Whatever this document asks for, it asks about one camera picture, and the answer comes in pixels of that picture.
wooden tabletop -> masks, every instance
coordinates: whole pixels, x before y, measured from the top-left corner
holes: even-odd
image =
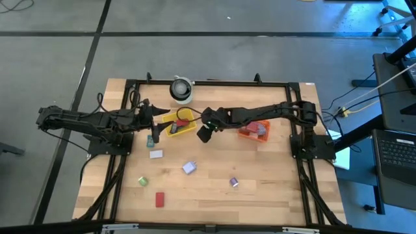
[[[119,109],[125,79],[109,79],[103,105]],[[303,100],[317,104],[313,83],[301,83]],[[180,106],[170,97],[167,85],[140,85],[142,99],[148,98],[158,108],[174,112]],[[199,111],[206,107],[254,108],[286,101],[285,89],[279,87],[195,86],[193,101],[188,105]],[[155,117],[161,122],[161,116]],[[237,135],[235,129],[213,133],[204,144],[196,131],[175,137],[161,133],[160,142],[151,150],[163,150],[163,158],[150,159],[146,147],[150,131],[135,133],[133,150],[127,157],[117,221],[167,222],[187,224],[259,224],[305,225],[296,161],[291,157],[290,122],[283,118],[270,120],[267,143]],[[324,134],[321,123],[315,128]],[[80,217],[102,191],[109,156],[98,156],[84,170],[84,177],[73,217]],[[190,175],[182,166],[195,161],[197,169]],[[320,195],[337,217],[345,222],[335,171],[329,163],[315,160]],[[141,187],[138,178],[149,184]],[[236,177],[233,188],[229,180]],[[155,193],[164,192],[164,207],[155,207]],[[107,201],[109,216],[112,195]],[[313,220],[313,199],[309,195]]]

yellow cable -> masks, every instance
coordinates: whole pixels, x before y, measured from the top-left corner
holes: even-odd
[[[363,107],[363,108],[361,108],[361,109],[359,109],[359,110],[348,110],[348,114],[358,113],[358,112],[360,112],[360,111],[362,111],[362,110],[366,109],[367,107],[370,107],[371,105],[376,104],[376,103],[377,103],[377,102],[379,102],[379,101],[380,101],[380,100],[377,100],[377,101],[375,101],[375,102],[373,102],[373,103],[370,103],[370,104],[366,105],[365,107]]]

laptop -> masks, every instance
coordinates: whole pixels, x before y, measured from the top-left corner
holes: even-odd
[[[383,202],[416,210],[416,136],[373,130]]]

floor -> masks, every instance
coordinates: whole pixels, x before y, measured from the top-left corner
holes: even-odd
[[[4,1],[10,5],[15,2]],[[403,5],[399,0],[391,2]],[[0,14],[0,32],[95,32],[104,4],[104,0],[35,0],[27,10]],[[340,34],[338,37],[317,34],[309,37],[103,36],[97,45],[79,110],[89,112],[96,107],[96,94],[104,91],[109,77],[145,78],[146,72],[151,72],[155,79],[182,75],[191,79],[251,81],[254,74],[260,73],[264,81],[314,82],[321,105],[327,107],[333,98],[351,89],[352,79],[365,78],[372,72],[372,54],[392,52],[402,44],[397,37],[358,37],[359,33],[371,33],[379,24],[389,22],[389,16],[378,14],[382,8],[382,3],[323,0],[312,3],[297,0],[112,1],[104,32]],[[394,27],[383,31],[396,32]],[[0,226],[30,222],[57,146],[55,138],[37,130],[34,123],[38,108],[71,107],[92,43],[91,36],[1,36],[0,33],[0,109],[3,110],[0,142],[26,150],[22,157],[0,156],[0,187],[3,188]],[[357,89],[339,104],[367,90]],[[348,132],[378,113],[380,106],[373,105],[341,120],[341,124]],[[337,130],[336,125],[330,128]],[[71,140],[87,147],[80,134],[72,133]],[[68,146],[45,222],[70,220],[84,161],[85,153]],[[354,227],[405,233],[416,230],[416,213],[412,211],[388,205],[384,216],[364,211],[362,205],[374,205],[371,187],[340,181],[339,188],[348,223]]]

orange tray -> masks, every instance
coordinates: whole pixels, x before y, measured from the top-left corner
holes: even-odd
[[[250,132],[243,131],[242,129],[238,129],[237,133],[240,136],[245,137],[245,138],[249,138],[249,139],[252,139],[252,140],[259,141],[259,142],[267,142],[268,132],[270,131],[270,122],[267,121],[267,120],[260,120],[260,121],[255,121],[255,122],[257,122],[259,124],[262,124],[264,127],[266,127],[266,134],[261,135],[261,136],[260,135],[254,136],[254,134],[250,135]]]

